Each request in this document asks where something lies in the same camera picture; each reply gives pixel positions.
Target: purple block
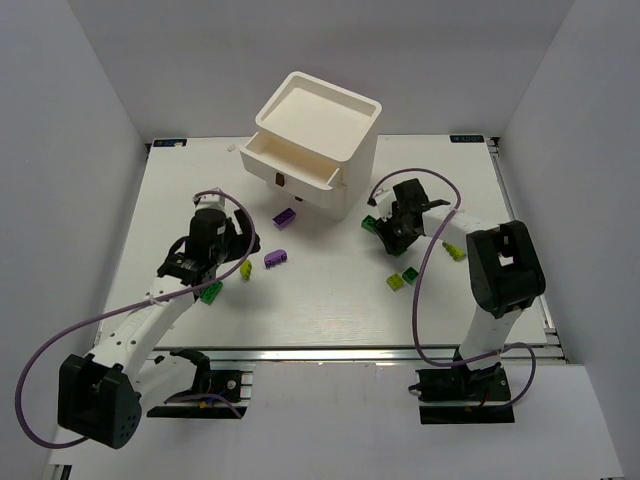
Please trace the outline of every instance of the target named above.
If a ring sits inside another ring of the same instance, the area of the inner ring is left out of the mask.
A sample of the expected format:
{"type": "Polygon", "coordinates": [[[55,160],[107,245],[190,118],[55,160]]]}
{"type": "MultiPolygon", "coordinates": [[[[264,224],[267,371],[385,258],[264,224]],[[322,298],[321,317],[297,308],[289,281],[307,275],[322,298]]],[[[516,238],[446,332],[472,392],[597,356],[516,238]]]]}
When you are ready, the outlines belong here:
{"type": "Polygon", "coordinates": [[[267,268],[274,267],[279,263],[287,261],[287,252],[284,250],[275,250],[264,256],[264,266],[267,268]]]}
{"type": "Polygon", "coordinates": [[[291,208],[287,208],[285,211],[273,217],[273,223],[276,224],[276,227],[282,229],[293,222],[294,218],[296,218],[296,212],[291,208]]]}

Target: wall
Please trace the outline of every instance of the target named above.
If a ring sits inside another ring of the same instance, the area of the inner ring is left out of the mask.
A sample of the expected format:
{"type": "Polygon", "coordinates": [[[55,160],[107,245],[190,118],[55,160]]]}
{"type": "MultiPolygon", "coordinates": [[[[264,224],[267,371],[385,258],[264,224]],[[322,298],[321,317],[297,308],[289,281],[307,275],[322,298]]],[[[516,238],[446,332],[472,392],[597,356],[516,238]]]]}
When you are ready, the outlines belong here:
{"type": "Polygon", "coordinates": [[[565,349],[640,479],[640,4],[578,0],[502,139],[565,349]]]}
{"type": "MultiPolygon", "coordinates": [[[[0,476],[39,479],[48,452],[19,429],[18,374],[55,332],[101,310],[144,146],[64,0],[0,2],[0,476]]],[[[51,439],[57,369],[92,332],[52,348],[26,412],[51,439]]]]}
{"type": "Polygon", "coordinates": [[[383,133],[499,134],[573,0],[69,0],[145,141],[248,135],[293,70],[383,133]]]}

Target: small block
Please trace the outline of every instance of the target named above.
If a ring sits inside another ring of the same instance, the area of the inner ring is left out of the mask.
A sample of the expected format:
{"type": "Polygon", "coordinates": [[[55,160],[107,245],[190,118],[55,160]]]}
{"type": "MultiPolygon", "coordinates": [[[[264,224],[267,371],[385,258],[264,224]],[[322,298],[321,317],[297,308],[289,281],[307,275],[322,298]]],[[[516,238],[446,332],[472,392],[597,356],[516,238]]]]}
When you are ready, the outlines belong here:
{"type": "Polygon", "coordinates": [[[296,218],[296,212],[291,208],[287,208],[285,211],[279,213],[273,218],[273,223],[278,228],[284,228],[289,225],[296,218]]]}
{"type": "Polygon", "coordinates": [[[418,278],[418,271],[413,267],[409,267],[402,274],[402,278],[409,285],[413,285],[413,282],[415,282],[416,278],[418,278]]]}
{"type": "Polygon", "coordinates": [[[458,247],[454,247],[450,243],[442,242],[442,246],[447,252],[449,252],[449,255],[451,255],[451,258],[453,258],[456,262],[459,262],[460,260],[462,260],[464,257],[467,256],[467,254],[464,253],[463,250],[459,249],[458,247]]]}
{"type": "Polygon", "coordinates": [[[251,260],[247,259],[242,263],[242,265],[240,265],[240,275],[242,275],[242,278],[247,282],[251,278],[252,269],[253,266],[251,265],[251,260]]]}
{"type": "Polygon", "coordinates": [[[264,256],[264,266],[267,268],[287,261],[287,252],[282,249],[274,250],[264,256]]]}
{"type": "Polygon", "coordinates": [[[222,282],[218,282],[207,287],[205,291],[200,294],[200,300],[207,305],[211,305],[220,293],[220,290],[222,290],[222,285],[222,282]]]}
{"type": "Polygon", "coordinates": [[[373,218],[371,215],[367,215],[362,220],[362,223],[360,224],[360,226],[371,233],[376,233],[375,230],[373,229],[374,223],[376,223],[376,219],[373,218]]]}
{"type": "Polygon", "coordinates": [[[397,273],[394,273],[389,278],[387,278],[387,284],[394,292],[404,287],[404,282],[402,281],[400,275],[398,275],[397,273]]]}

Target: white box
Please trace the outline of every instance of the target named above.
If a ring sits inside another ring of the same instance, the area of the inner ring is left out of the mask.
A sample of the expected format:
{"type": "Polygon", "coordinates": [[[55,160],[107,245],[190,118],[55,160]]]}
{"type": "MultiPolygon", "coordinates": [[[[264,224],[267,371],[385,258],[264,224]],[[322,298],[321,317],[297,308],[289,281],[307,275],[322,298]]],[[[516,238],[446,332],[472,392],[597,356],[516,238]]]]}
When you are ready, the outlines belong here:
{"type": "Polygon", "coordinates": [[[240,147],[245,170],[273,188],[343,219],[371,179],[382,106],[293,72],[256,117],[240,147]]]}

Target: yellow object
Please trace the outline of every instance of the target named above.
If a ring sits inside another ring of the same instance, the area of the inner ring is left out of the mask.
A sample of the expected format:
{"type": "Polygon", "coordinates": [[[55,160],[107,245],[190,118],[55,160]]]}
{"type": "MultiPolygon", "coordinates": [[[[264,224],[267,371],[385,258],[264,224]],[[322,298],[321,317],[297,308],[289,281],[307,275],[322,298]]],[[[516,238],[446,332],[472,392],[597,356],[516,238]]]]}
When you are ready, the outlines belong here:
{"type": "Polygon", "coordinates": [[[449,252],[449,255],[451,255],[451,257],[456,262],[459,262],[460,260],[462,260],[464,257],[467,256],[467,254],[464,253],[463,250],[459,249],[458,247],[454,247],[450,243],[442,242],[442,246],[445,248],[447,252],[449,252]]]}
{"type": "Polygon", "coordinates": [[[391,290],[393,290],[394,292],[404,287],[404,281],[402,280],[402,277],[397,273],[394,273],[389,278],[387,278],[387,284],[391,287],[391,290]]]}
{"type": "Polygon", "coordinates": [[[242,265],[240,265],[240,275],[245,281],[249,281],[251,278],[251,260],[245,260],[242,265]]]}

